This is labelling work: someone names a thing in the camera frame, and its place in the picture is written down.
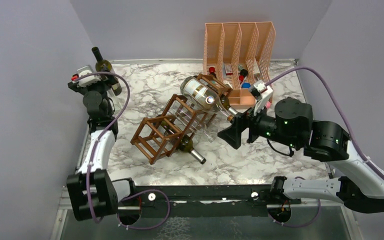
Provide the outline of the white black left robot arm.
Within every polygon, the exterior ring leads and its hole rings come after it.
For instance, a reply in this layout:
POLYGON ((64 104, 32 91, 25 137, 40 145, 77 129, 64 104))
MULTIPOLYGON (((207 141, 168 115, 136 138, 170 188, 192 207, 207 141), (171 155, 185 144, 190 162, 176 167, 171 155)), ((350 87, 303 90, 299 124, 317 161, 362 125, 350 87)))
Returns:
POLYGON ((115 101, 109 95, 109 86, 100 80, 88 86, 81 86, 79 81, 67 85, 83 96, 82 102, 89 115, 90 145, 80 168, 67 177, 66 187, 75 219, 93 219, 99 223, 103 217, 117 212, 119 200, 127 206, 135 203, 137 191, 124 186, 117 195, 107 172, 110 153, 119 133, 115 101))

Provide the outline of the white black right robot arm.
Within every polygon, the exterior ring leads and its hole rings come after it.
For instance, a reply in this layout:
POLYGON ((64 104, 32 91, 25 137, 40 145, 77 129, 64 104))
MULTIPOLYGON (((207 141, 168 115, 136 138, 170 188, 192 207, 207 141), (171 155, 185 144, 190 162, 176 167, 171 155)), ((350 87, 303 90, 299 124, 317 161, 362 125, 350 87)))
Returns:
POLYGON ((274 116, 253 109, 237 114, 231 125, 217 135, 234 149, 241 146, 242 132, 248 129, 248 143, 262 137, 327 163, 342 172, 341 177, 303 180, 274 178, 269 199, 280 204, 301 198, 329 200, 364 214, 384 212, 384 171, 358 153, 350 134, 332 121, 313 119, 312 106, 295 98, 280 100, 274 116))

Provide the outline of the brown wooden wine rack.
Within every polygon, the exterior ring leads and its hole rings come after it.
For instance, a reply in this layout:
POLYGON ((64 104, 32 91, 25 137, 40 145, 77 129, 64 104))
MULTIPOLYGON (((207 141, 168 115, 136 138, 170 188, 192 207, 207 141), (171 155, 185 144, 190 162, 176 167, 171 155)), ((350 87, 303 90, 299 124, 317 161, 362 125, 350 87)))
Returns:
POLYGON ((195 149, 193 138, 200 134, 208 141, 214 141, 217 115, 231 121, 237 114, 228 99, 232 90, 228 83, 212 74, 187 77, 180 85, 180 93, 172 95, 160 115, 141 121, 131 144, 148 158, 151 165, 175 152, 188 153, 200 164, 205 164, 207 160, 195 149))

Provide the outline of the pink capped small bottle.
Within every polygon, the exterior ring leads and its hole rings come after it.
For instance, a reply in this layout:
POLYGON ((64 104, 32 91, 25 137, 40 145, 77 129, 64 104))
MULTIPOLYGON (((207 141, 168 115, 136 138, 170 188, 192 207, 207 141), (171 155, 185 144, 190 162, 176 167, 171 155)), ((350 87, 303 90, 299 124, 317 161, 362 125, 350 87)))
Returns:
POLYGON ((269 108, 271 107, 271 105, 272 105, 272 103, 271 103, 270 101, 268 101, 268 102, 265 104, 265 107, 266 107, 267 109, 269 109, 269 108))

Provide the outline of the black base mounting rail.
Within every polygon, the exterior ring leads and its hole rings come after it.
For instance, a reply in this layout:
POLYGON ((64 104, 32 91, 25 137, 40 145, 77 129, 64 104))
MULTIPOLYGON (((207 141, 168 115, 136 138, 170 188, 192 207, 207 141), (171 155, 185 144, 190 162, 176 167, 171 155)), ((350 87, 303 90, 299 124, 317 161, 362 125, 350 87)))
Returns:
POLYGON ((266 217, 267 207, 300 204, 275 195, 269 184, 133 186, 130 199, 118 204, 122 219, 266 217))

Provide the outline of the red capped small bottle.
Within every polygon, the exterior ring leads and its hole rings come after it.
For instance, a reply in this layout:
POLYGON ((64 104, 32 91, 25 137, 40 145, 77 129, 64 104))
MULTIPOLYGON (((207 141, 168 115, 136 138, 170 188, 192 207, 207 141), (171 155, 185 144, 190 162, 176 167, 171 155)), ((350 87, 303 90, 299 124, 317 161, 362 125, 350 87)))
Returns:
POLYGON ((209 67, 209 68, 208 68, 208 72, 209 72, 209 74, 212 75, 215 79, 217 78, 215 67, 213 67, 213 66, 209 67))

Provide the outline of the green bottle silver cap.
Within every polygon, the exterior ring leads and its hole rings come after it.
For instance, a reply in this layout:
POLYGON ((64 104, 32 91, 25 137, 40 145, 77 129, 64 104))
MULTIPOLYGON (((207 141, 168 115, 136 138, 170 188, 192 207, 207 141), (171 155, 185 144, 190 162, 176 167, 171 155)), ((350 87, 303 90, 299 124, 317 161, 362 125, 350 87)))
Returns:
MULTIPOLYGON (((165 129, 164 135, 172 135, 175 134, 176 131, 169 126, 169 124, 163 120, 160 124, 165 129)), ((180 140, 179 145, 176 147, 177 150, 184 152, 184 153, 189 153, 191 156, 193 156, 201 165, 205 164, 207 159, 200 154, 195 148, 194 148, 194 143, 191 137, 189 137, 187 134, 185 134, 182 139, 180 140)))

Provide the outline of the peach plastic file organizer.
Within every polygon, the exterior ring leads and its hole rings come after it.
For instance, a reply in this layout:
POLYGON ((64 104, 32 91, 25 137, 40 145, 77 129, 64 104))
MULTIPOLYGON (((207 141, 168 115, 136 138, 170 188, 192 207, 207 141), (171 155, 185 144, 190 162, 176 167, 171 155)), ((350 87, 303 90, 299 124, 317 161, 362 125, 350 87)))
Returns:
POLYGON ((242 83, 269 81, 275 38, 271 21, 205 24, 202 71, 209 74, 209 67, 215 67, 216 77, 232 88, 228 98, 236 110, 256 103, 242 83))

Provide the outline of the blue bottle cap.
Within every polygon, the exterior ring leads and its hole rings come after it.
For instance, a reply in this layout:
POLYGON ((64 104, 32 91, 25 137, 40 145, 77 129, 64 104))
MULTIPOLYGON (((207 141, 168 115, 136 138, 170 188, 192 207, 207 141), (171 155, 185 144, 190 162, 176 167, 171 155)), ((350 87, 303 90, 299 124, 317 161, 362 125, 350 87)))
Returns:
POLYGON ((249 89, 251 87, 251 84, 249 82, 243 82, 241 84, 242 89, 249 89))

